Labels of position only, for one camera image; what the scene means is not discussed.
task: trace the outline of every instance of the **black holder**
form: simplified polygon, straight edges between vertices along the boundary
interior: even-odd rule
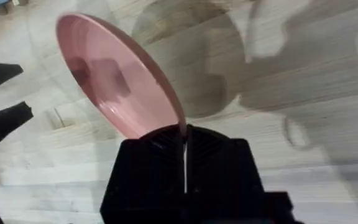
[[[100,209],[106,224],[299,223],[286,192],[264,191],[246,140],[187,131],[168,126],[122,142]]]

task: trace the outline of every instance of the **wooden floor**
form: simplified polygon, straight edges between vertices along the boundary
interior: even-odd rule
[[[123,137],[65,67],[62,12],[105,19],[157,61],[189,123],[249,140],[267,190],[305,223],[358,223],[358,0],[29,0],[0,16],[0,62],[25,72],[0,109],[34,119],[0,143],[8,223],[102,223]]]

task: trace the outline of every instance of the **black plastic base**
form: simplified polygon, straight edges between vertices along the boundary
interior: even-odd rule
[[[101,206],[107,224],[296,223],[291,210],[287,193],[265,193],[247,141],[190,125],[187,139],[169,126],[124,141]]]

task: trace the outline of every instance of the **pink plate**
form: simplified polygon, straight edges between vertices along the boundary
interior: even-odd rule
[[[128,35],[84,14],[62,15],[60,50],[92,103],[128,138],[186,122],[179,100],[153,59]]]

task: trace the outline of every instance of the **thin white line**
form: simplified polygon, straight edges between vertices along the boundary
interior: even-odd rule
[[[184,164],[184,173],[185,173],[185,194],[187,193],[187,142],[183,146],[184,153],[183,153],[183,164]]]

